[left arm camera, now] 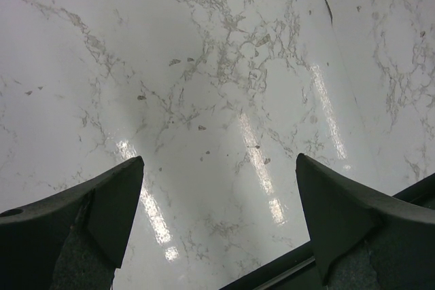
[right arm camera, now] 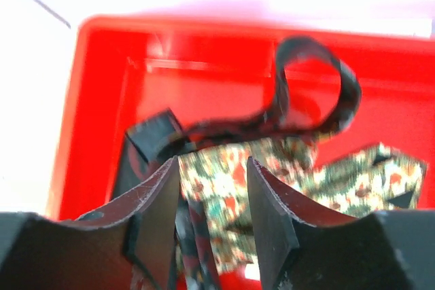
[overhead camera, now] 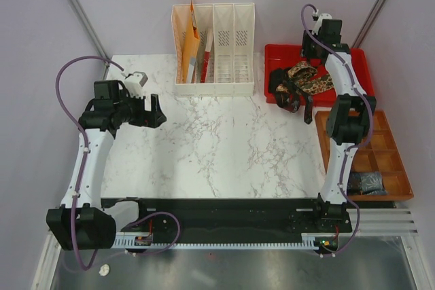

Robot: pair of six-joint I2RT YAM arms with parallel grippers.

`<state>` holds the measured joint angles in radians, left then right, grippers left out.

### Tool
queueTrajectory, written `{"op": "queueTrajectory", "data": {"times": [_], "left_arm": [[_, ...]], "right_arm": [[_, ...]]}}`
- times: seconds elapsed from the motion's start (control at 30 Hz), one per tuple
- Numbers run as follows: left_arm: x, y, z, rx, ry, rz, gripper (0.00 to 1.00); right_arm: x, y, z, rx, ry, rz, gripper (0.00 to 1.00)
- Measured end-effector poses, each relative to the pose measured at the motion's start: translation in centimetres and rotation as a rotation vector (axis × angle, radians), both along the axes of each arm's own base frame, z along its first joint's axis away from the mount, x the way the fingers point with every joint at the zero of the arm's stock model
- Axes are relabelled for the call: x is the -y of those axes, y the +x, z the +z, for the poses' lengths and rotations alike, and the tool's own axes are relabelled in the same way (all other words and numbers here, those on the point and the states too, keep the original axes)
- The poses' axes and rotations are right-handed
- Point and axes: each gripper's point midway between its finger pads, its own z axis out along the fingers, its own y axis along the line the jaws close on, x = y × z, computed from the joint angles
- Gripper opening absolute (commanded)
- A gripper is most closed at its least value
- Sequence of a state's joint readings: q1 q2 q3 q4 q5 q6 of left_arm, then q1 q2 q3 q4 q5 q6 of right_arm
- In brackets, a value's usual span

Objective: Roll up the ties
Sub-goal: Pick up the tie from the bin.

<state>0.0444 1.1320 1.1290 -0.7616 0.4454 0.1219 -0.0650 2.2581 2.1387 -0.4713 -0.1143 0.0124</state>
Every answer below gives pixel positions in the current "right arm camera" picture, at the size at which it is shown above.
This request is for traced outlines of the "dark red patterned tie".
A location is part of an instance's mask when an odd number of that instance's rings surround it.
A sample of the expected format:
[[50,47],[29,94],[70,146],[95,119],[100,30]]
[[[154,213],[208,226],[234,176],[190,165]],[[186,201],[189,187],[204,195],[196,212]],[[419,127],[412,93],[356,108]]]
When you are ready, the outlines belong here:
[[[143,181],[173,156],[219,145],[264,138],[327,140],[350,125],[362,91],[354,72],[329,49],[310,37],[284,39],[274,61],[254,71],[273,84],[271,101],[255,109],[258,84],[240,73],[222,82],[193,79],[186,86],[152,89],[151,101],[173,97],[175,109],[144,118],[126,130],[114,195]],[[189,289],[219,289],[205,210],[181,192],[177,215],[176,265]]]

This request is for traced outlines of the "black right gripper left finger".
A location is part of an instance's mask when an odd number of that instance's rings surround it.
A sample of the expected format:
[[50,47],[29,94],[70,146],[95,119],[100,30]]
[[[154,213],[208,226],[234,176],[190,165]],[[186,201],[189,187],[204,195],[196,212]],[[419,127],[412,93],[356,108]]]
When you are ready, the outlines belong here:
[[76,220],[1,214],[2,289],[172,289],[179,163]]

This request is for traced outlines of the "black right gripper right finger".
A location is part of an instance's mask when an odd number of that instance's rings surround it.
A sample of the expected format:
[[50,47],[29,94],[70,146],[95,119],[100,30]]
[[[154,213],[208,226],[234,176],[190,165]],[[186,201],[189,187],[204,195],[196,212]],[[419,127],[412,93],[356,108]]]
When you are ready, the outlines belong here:
[[263,289],[433,289],[434,212],[344,215],[247,161]]

